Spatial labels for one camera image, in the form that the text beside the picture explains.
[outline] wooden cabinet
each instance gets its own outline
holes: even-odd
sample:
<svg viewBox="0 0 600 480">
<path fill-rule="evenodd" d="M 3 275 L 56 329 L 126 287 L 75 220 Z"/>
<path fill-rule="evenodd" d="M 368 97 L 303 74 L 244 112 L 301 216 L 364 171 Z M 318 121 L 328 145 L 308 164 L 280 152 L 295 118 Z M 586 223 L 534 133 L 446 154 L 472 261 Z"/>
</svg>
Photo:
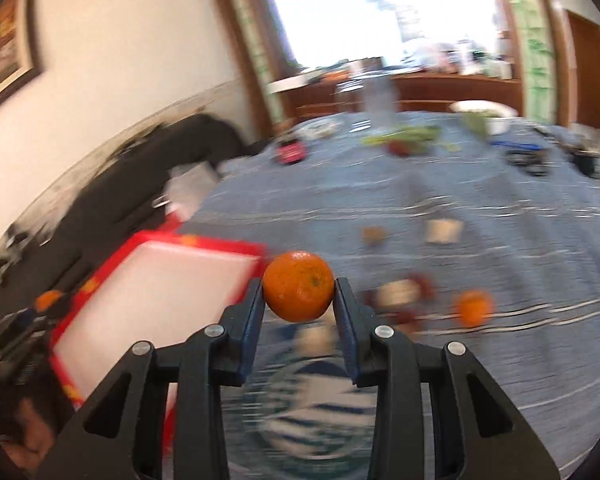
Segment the wooden cabinet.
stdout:
<svg viewBox="0 0 600 480">
<path fill-rule="evenodd" d="M 416 73 L 392 76 L 400 95 L 400 110 L 446 112 L 456 101 L 495 101 L 523 110 L 522 84 L 517 79 L 503 80 L 484 76 Z M 286 111 L 297 123 L 339 112 L 335 99 L 336 83 L 321 81 L 284 92 Z M 354 106 L 360 110 L 360 97 Z"/>
</svg>

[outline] white bowl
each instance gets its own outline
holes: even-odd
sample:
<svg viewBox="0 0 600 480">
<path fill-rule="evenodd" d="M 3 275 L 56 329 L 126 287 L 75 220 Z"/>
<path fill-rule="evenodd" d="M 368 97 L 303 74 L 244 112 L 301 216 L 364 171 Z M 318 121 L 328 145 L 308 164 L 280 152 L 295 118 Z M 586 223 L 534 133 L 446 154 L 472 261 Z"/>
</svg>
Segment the white bowl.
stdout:
<svg viewBox="0 0 600 480">
<path fill-rule="evenodd" d="M 518 112 L 513 108 L 501 103 L 492 101 L 458 101 L 449 105 L 449 109 L 455 113 L 467 112 L 495 112 L 499 115 L 497 118 L 485 119 L 487 133 L 489 135 L 499 135 L 506 133 L 511 126 L 511 120 L 518 117 Z"/>
</svg>

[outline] painting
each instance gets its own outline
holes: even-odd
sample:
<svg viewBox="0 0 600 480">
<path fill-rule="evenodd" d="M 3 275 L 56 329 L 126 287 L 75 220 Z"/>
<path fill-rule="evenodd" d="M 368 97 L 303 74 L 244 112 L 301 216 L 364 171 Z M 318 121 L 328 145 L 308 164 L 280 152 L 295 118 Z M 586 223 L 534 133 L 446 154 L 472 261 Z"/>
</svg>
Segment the painting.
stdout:
<svg viewBox="0 0 600 480">
<path fill-rule="evenodd" d="M 39 72 L 31 15 L 32 0 L 0 3 L 0 103 Z"/>
</svg>

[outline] mandarin orange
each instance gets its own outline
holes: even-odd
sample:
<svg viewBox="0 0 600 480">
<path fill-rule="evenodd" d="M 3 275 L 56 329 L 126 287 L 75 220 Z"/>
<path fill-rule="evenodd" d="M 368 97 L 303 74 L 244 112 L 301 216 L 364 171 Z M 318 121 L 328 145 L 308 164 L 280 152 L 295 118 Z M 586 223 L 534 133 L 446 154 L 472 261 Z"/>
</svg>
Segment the mandarin orange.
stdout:
<svg viewBox="0 0 600 480">
<path fill-rule="evenodd" d="M 48 290 L 43 294 L 40 294 L 40 296 L 36 298 L 35 302 L 36 311 L 44 312 L 63 296 L 64 292 L 60 292 L 59 290 Z"/>
<path fill-rule="evenodd" d="M 476 328 L 484 324 L 493 312 L 493 300 L 484 290 L 468 290 L 456 299 L 456 308 L 462 324 L 467 328 Z"/>
<path fill-rule="evenodd" d="M 325 313 L 333 297 L 334 279 L 317 254 L 293 251 L 274 259 L 262 277 L 264 298 L 282 319 L 304 323 Z"/>
</svg>

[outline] wooden door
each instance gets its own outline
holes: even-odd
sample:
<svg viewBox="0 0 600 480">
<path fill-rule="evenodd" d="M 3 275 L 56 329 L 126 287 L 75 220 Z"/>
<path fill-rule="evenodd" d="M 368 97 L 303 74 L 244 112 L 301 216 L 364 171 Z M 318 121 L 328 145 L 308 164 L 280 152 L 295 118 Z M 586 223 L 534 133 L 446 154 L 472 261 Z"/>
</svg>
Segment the wooden door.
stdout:
<svg viewBox="0 0 600 480">
<path fill-rule="evenodd" d="M 567 15 L 578 66 L 576 122 L 600 130 L 600 26 L 569 10 Z"/>
</svg>

